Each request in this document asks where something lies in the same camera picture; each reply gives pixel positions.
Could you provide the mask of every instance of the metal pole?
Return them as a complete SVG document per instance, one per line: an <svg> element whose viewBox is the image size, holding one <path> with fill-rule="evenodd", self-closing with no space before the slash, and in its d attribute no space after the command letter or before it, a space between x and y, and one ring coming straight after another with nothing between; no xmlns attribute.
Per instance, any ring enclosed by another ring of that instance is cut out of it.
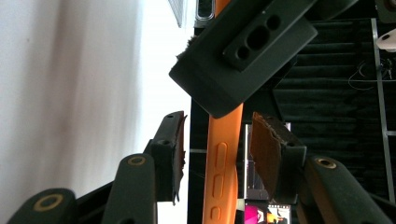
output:
<svg viewBox="0 0 396 224"><path fill-rule="evenodd" d="M389 200L395 203L395 192L393 189L393 176L392 176L392 166L390 163L390 153L389 153L389 140L388 140L388 127L387 127L387 116L385 111L385 101L384 101L384 89L382 86L382 74L381 74L381 64L379 59L379 48L375 44L378 39L378 32L376 29L376 19L371 19L373 28L373 41L374 41L374 56L375 56L375 67L376 67L376 84L378 87L378 102L379 102L379 114L381 117L381 128L382 128L382 142L384 144L384 156L385 156L385 167L387 171L387 181L388 181L388 192Z"/></svg>
<svg viewBox="0 0 396 224"><path fill-rule="evenodd" d="M388 136L396 136L396 131L388 131L387 135Z"/></svg>
<svg viewBox="0 0 396 224"><path fill-rule="evenodd" d="M249 142L250 142L250 131L251 124L245 125L245 137L244 137L244 199L248 197L248 155L249 155Z"/></svg>

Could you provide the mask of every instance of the white wall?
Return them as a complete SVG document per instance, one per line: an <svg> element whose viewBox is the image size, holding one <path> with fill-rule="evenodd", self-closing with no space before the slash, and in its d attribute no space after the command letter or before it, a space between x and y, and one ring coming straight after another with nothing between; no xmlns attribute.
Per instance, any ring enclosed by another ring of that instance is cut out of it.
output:
<svg viewBox="0 0 396 224"><path fill-rule="evenodd" d="M0 223L43 189L111 181L163 116L189 114L168 72L190 35L166 0L1 1ZM160 223L186 222L187 181Z"/></svg>

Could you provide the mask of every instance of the hole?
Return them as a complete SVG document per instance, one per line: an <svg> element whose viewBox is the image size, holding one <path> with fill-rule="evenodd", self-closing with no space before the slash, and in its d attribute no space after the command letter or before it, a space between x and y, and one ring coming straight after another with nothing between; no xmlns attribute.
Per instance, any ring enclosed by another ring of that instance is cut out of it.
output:
<svg viewBox="0 0 396 224"><path fill-rule="evenodd" d="M280 18L278 16L272 16L267 21L267 27L270 28L270 30L276 30L277 28L279 28L279 25Z"/></svg>
<svg viewBox="0 0 396 224"><path fill-rule="evenodd" d="M332 161L328 161L327 159L316 158L315 161L317 162L317 164L328 169L335 169L337 167L337 164Z"/></svg>
<svg viewBox="0 0 396 224"><path fill-rule="evenodd" d="M239 59L245 60L248 58L249 50L247 47L243 46L239 48L239 50L236 52L236 55L238 56Z"/></svg>
<svg viewBox="0 0 396 224"><path fill-rule="evenodd" d="M325 166L329 166L331 163L329 161L321 160L320 163Z"/></svg>
<svg viewBox="0 0 396 224"><path fill-rule="evenodd" d="M259 26L247 37L247 46L251 49L260 49L267 43L269 37L268 30L264 26Z"/></svg>
<svg viewBox="0 0 396 224"><path fill-rule="evenodd" d="M56 203L56 201L58 201L57 198L50 197L50 198L44 200L43 202L41 202L40 205L43 206L43 207L48 207L48 206L51 206L53 203Z"/></svg>
<svg viewBox="0 0 396 224"><path fill-rule="evenodd" d="M161 145L169 145L169 144L171 144L171 142L169 142L168 140L160 140L157 143L161 144Z"/></svg>
<svg viewBox="0 0 396 224"><path fill-rule="evenodd" d="M62 194L47 195L35 203L34 210L37 212L46 212L58 206L64 196Z"/></svg>
<svg viewBox="0 0 396 224"><path fill-rule="evenodd" d="M146 162L146 158L141 156L134 156L128 160L128 164L132 166L138 166Z"/></svg>
<svg viewBox="0 0 396 224"><path fill-rule="evenodd" d="M386 40L386 39L388 39L388 38L390 38L390 35L384 35L384 36L382 36L382 40Z"/></svg>

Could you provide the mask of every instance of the white object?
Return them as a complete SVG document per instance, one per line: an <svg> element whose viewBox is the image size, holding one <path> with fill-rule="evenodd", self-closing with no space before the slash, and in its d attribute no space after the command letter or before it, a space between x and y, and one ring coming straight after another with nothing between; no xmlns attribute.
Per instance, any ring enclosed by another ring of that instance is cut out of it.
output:
<svg viewBox="0 0 396 224"><path fill-rule="evenodd" d="M396 29L381 35L375 43L380 49L388 52L396 52Z"/></svg>
<svg viewBox="0 0 396 224"><path fill-rule="evenodd" d="M41 190L80 197L110 182L163 116L189 115L191 98L168 72L192 32L177 27L167 1L0 2L0 223L7 223ZM185 131L187 150L188 119ZM180 203L158 205L160 224L187 223L188 167Z"/></svg>

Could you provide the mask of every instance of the metal rivet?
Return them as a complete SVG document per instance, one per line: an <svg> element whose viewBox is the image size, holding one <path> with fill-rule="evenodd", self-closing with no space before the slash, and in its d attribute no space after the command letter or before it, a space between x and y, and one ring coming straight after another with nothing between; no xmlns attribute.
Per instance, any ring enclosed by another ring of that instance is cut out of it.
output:
<svg viewBox="0 0 396 224"><path fill-rule="evenodd" d="M335 167L337 167L337 164L334 162L322 158L316 158L315 162L328 169L335 169Z"/></svg>
<svg viewBox="0 0 396 224"><path fill-rule="evenodd" d="M128 160L128 164L130 165L141 165L146 162L146 158L141 156L135 156Z"/></svg>
<svg viewBox="0 0 396 224"><path fill-rule="evenodd" d="M33 209L37 212L46 212L58 206L63 200L62 194L47 195L38 200Z"/></svg>

